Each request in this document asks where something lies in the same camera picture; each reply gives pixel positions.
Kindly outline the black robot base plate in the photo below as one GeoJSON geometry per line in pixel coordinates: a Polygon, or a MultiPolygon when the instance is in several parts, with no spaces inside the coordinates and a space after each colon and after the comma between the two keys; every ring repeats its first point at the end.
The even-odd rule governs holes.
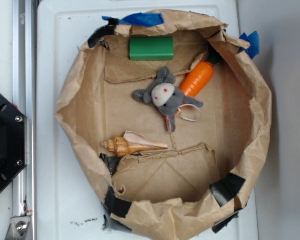
{"type": "Polygon", "coordinates": [[[0,93],[0,194],[26,167],[26,119],[0,93]]]}

